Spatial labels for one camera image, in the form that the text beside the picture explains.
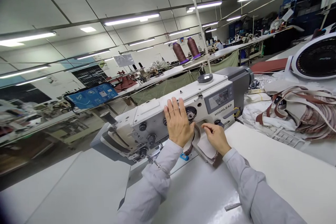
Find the blue clip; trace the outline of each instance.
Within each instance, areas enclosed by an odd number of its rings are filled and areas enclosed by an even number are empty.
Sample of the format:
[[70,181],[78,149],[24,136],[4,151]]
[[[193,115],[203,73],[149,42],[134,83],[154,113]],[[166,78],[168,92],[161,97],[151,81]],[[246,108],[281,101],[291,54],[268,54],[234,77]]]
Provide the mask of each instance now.
[[185,160],[185,161],[188,161],[188,160],[189,160],[189,157],[188,157],[187,155],[185,155],[184,153],[182,153],[182,154],[180,155],[180,158],[182,158],[182,159]]

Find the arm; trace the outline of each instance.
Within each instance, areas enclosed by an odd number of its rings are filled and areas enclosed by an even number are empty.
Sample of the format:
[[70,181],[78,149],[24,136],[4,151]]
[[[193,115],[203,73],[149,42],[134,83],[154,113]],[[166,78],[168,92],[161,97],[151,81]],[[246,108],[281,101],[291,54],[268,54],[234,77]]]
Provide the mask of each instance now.
[[255,171],[227,143],[221,126],[203,124],[209,142],[222,154],[223,160],[238,184],[244,212],[255,224],[306,223],[301,216],[269,185],[265,174]]
[[[167,140],[156,162],[167,172],[175,166],[183,148]],[[155,164],[147,165],[136,185],[137,194],[127,197],[117,213],[117,223],[151,223],[160,204],[165,201],[170,176]]]
[[143,178],[139,181],[136,193],[125,199],[118,210],[117,223],[149,224],[152,222],[160,204],[166,199],[170,176],[169,172],[175,166],[183,147],[194,133],[195,123],[189,125],[186,109],[182,98],[169,99],[164,108],[167,120],[169,139],[156,159],[156,164],[147,165],[142,172]]

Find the fan grille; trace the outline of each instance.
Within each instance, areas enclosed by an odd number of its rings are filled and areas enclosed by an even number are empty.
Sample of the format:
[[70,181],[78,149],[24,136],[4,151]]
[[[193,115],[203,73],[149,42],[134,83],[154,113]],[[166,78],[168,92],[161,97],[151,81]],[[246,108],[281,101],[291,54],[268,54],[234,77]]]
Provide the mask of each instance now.
[[336,37],[326,38],[307,47],[299,55],[296,68],[309,77],[336,75]]

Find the white work shirt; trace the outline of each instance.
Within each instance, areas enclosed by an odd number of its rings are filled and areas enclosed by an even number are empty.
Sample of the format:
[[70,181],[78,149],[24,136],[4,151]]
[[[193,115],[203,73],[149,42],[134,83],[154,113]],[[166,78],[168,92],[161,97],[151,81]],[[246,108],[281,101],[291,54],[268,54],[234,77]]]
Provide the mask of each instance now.
[[[180,146],[168,139],[156,162],[165,171],[171,171],[182,151]],[[223,161],[238,184],[243,211],[255,224],[306,224],[301,216],[269,187],[265,174],[253,170],[235,149],[228,151]],[[155,164],[147,165],[142,175],[136,194],[127,197],[118,210],[118,224],[152,223],[160,204],[167,197],[169,175]]]
[[220,43],[220,42],[217,43],[216,47],[218,48],[218,50],[222,50],[222,49],[224,49],[223,44]]

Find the pile of leather strips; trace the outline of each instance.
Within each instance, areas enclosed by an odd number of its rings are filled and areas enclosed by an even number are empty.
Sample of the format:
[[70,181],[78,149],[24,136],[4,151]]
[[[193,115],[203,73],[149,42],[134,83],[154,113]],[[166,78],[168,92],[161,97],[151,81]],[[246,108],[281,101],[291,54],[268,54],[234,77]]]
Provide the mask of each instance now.
[[[281,99],[275,104],[278,96]],[[286,101],[286,108],[280,109],[279,104],[283,100]],[[267,117],[271,117],[273,113],[279,118],[290,115],[296,122],[297,131],[310,134],[306,140],[336,137],[336,98],[331,92],[308,90],[307,86],[297,85],[274,94],[272,101],[273,103],[256,118],[261,125],[265,112]]]

